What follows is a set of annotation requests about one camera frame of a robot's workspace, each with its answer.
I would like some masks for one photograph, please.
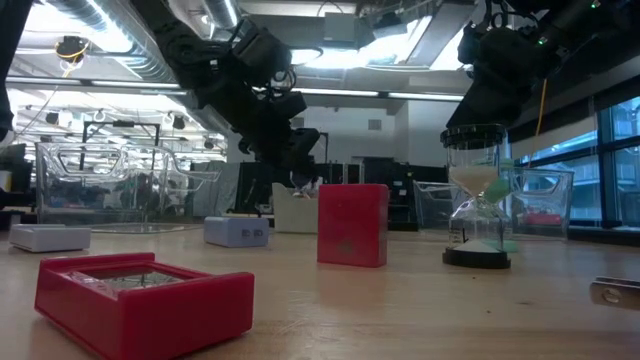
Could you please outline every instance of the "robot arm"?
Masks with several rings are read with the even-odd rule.
[[[625,27],[629,0],[485,0],[487,14],[470,23],[458,48],[458,59],[473,64],[474,80],[447,123],[512,124],[533,87],[562,67],[599,34]],[[502,12],[491,13],[491,3]],[[507,3],[515,10],[507,11]],[[539,20],[533,14],[546,10]],[[512,30],[497,22],[502,15],[533,19],[535,26]]]
[[[291,52],[266,29],[250,20],[238,24],[228,42],[200,39],[160,0],[132,0],[153,33],[178,83],[198,108],[211,106],[242,135],[240,150],[253,151],[256,160],[312,178],[308,153],[319,138],[315,129],[292,130],[290,119],[306,109],[299,92],[290,91],[295,73]],[[234,43],[237,34],[242,38]],[[272,80],[284,74],[289,88],[275,88]]]

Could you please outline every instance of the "white wall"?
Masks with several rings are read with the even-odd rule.
[[[238,149],[238,142],[240,142],[240,139],[242,139],[242,136],[234,132],[229,131],[229,134],[227,134],[227,162],[254,162],[253,154],[246,155]]]
[[[305,127],[329,133],[328,161],[350,163],[353,157],[392,157],[413,165],[444,166],[447,152],[440,143],[440,133],[458,103],[439,101],[408,101],[396,116],[385,109],[310,107],[299,116]],[[368,130],[369,119],[382,120],[382,130]],[[229,136],[227,161],[254,161],[253,155],[237,150],[240,137]],[[324,138],[321,137],[311,154],[317,162],[324,161]]]
[[[409,161],[409,103],[409,101],[405,102],[396,114],[393,157],[398,162]]]
[[[440,134],[458,106],[457,102],[408,102],[408,154],[412,165],[445,166],[447,151],[440,142]]]
[[[395,117],[385,109],[310,107],[301,115],[304,126],[329,134],[328,161],[350,163],[352,157],[394,157]],[[369,119],[382,120],[382,130],[369,129]],[[324,161],[324,138],[311,151]]]

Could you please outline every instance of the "white block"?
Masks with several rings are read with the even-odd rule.
[[[13,225],[11,245],[30,252],[88,249],[90,228],[68,228],[65,225]]]
[[[276,232],[318,233],[318,199],[295,198],[279,183],[272,189]]]
[[[204,219],[204,241],[225,247],[267,246],[269,220],[210,216]]]

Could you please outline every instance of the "yellow cable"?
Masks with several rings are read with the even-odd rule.
[[[69,65],[69,67],[67,68],[67,70],[65,70],[64,74],[62,74],[63,78],[68,77],[69,75],[71,75],[71,72],[73,70],[75,70],[76,68],[74,67],[76,64],[76,61],[78,61],[78,56],[76,56],[75,58],[73,58],[73,62],[71,63],[71,65]]]
[[[63,55],[63,54],[60,54],[60,53],[58,52],[58,47],[59,47],[59,46],[60,46],[60,43],[56,43],[56,46],[55,46],[56,54],[57,54],[59,57],[63,58],[63,59],[72,59],[72,58],[75,58],[76,56],[80,56],[80,55],[84,54],[84,52],[85,52],[85,51],[87,51],[87,49],[89,48],[89,42],[87,41],[87,43],[85,44],[85,46],[84,46],[84,48],[83,48],[82,50],[78,51],[78,52],[77,52],[77,53],[75,53],[75,54],[71,54],[71,55]]]
[[[529,155],[529,166],[531,167],[531,161],[533,160],[533,155],[536,153],[536,139],[538,139],[538,135],[540,135],[540,127],[542,126],[542,116],[544,115],[544,102],[547,97],[547,79],[544,79],[544,83],[542,84],[542,98],[540,99],[540,113],[538,114],[538,126],[536,127],[536,135],[533,137],[533,142],[531,144],[531,154]]]

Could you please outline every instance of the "window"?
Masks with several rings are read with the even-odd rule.
[[[572,220],[601,220],[600,171],[598,157],[587,156],[539,166],[547,170],[573,171]]]
[[[574,173],[571,224],[640,231],[640,97],[596,118],[598,130],[536,152],[531,166]]]
[[[597,141],[598,133],[595,130],[589,131],[588,133],[576,136],[573,139],[569,139],[561,142],[560,144],[537,151],[533,156],[533,161],[592,147],[597,144]],[[529,162],[529,156],[524,156],[521,162]]]
[[[622,225],[640,226],[640,150],[638,146],[616,151],[617,210]]]
[[[640,97],[611,108],[614,140],[640,135]]]

